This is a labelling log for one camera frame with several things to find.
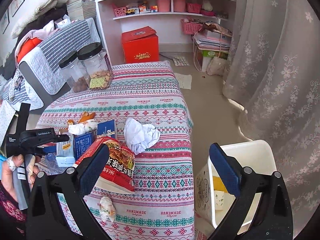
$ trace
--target pink basket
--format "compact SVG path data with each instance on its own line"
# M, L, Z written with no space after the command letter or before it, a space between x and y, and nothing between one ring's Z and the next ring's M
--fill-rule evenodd
M197 3L187 3L187 12L200 13L201 5Z
M189 23L181 20L184 34L195 34L202 27L201 23Z
M116 17L125 16L125 12L127 11L126 7L121 7L114 9Z

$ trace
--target red box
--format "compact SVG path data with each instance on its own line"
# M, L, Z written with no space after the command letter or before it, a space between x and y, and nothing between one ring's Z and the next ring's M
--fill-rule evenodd
M149 26L122 33L121 41L126 63L159 61L158 36Z

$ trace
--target plush blanket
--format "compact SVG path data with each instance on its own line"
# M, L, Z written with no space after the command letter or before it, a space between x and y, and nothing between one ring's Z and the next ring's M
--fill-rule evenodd
M52 8L61 7L67 1L68 0L41 0L38 3L34 3L33 7L30 8L14 25L11 31L11 38L17 38L28 23L35 21L40 15L45 14Z
M37 127L57 131L66 127L68 119L78 121L83 111L95 112L99 122L116 120L118 139L124 143L128 117L153 124L161 136L153 147L136 156L135 194L95 187L85 197L86 204L112 239L193 240L193 123L170 63L127 64L113 70L108 89L67 93L44 111ZM42 169L49 172L45 165ZM98 203L102 196L110 197L116 208L113 223L101 220ZM79 233L63 195L59 199L71 229Z

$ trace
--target blue gripper pad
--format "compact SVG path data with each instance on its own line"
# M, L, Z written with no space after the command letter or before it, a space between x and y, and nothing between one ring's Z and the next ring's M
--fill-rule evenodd
M81 198L91 193L108 159L109 148L106 144L101 144L91 157L84 158L78 165L79 195Z
M234 169L234 165L229 163L227 159L233 157L228 157L217 143L213 143L210 146L209 156L228 193L239 197L241 191L241 174L240 171Z

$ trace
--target crumpled tissue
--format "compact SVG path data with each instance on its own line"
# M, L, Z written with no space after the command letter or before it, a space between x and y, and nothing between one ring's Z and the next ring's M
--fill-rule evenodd
M90 119L78 124L69 124L68 132L74 135L83 135L95 130L97 127L98 122L96 122L95 119Z
M112 201L109 197L102 197L100 199L100 215L101 220L103 222L106 222L108 218L111 222L113 222L116 219L117 213L116 209L112 204Z
M160 132L152 124L141 124L133 118L125 122L124 139L135 155L155 145L159 138Z

